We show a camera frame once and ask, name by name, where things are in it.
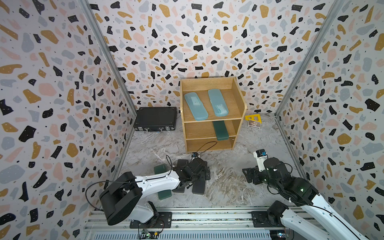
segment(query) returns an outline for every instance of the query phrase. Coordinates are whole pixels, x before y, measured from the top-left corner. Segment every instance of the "black briefcase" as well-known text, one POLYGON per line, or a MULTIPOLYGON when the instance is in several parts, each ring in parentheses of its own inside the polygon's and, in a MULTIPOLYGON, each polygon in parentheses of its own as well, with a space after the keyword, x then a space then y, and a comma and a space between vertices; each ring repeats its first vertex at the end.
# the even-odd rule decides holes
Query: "black briefcase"
POLYGON ((173 131, 176 128, 176 117, 176 107, 139 108, 133 126, 136 131, 173 131))

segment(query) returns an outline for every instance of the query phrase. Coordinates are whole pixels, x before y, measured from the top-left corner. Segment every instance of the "gray marble floor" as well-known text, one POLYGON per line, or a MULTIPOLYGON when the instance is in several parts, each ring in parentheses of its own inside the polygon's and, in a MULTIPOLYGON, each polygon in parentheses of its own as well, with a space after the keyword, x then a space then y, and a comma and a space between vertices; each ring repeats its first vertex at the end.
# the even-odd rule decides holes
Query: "gray marble floor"
MULTIPOLYGON (((234 150, 207 151, 200 156, 211 170, 211 180, 206 183, 204 195, 192 194, 190 188, 184 194, 172 193, 172 197, 164 200, 159 200, 157 194, 146 199, 157 207, 270 206, 275 200, 292 206, 280 195, 270 194, 265 184, 247 183, 242 173, 243 168, 256 165, 252 152, 264 148, 270 157, 291 164, 292 175, 299 176, 284 140, 274 126, 273 115, 262 114, 261 117, 260 129, 250 128, 248 122, 243 121, 234 150)), ((134 175, 152 175, 153 167, 167 163, 166 154, 172 161, 190 159, 190 154, 185 153, 180 115, 175 131, 135 132, 120 174, 132 171, 134 175)))

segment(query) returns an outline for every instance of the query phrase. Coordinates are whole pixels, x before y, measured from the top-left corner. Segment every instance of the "cable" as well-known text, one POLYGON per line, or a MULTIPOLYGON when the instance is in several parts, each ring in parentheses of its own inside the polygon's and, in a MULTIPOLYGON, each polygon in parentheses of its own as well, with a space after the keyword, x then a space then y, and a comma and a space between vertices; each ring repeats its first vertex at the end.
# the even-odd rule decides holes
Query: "cable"
POLYGON ((286 163, 286 162, 284 162, 284 164, 287 164, 287 165, 289 165, 290 167, 291 167, 291 172, 290 172, 290 174, 292 173, 292 171, 293 171, 293 167, 292 167, 292 165, 291 164, 289 164, 289 163, 286 163))

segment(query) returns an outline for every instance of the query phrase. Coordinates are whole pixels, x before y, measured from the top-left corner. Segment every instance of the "patterned wall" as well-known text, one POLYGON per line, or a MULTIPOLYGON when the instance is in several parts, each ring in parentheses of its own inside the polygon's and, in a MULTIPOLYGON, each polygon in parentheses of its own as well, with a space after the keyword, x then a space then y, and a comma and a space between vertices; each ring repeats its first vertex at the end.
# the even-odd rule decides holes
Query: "patterned wall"
POLYGON ((89 3, 137 108, 179 107, 182 78, 236 76, 248 109, 270 113, 333 0, 89 3))
POLYGON ((383 4, 345 1, 280 116, 307 178, 376 240, 384 235, 383 4))
POLYGON ((131 113, 77 2, 0 7, 0 238, 80 239, 131 113))

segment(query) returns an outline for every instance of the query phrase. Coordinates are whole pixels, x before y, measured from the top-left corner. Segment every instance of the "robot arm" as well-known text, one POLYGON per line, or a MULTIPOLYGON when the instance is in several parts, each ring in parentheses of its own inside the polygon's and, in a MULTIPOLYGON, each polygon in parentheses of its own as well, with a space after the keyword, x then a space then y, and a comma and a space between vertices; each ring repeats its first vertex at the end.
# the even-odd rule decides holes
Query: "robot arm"
POLYGON ((108 225, 115 225, 126 218, 138 220, 148 227, 154 225, 159 213, 152 202, 140 199, 164 190, 189 188, 202 174, 209 180, 207 162, 199 157, 185 167, 173 167, 169 172, 152 176, 123 173, 100 194, 108 225))
POLYGON ((334 211, 307 180, 292 177, 282 161, 275 157, 268 158, 264 149, 254 152, 254 156, 258 166, 243 169, 247 182, 255 185, 266 183, 276 189, 285 199, 311 214, 329 233, 300 218, 279 201, 275 201, 268 210, 269 222, 292 228, 307 239, 368 239, 334 211))

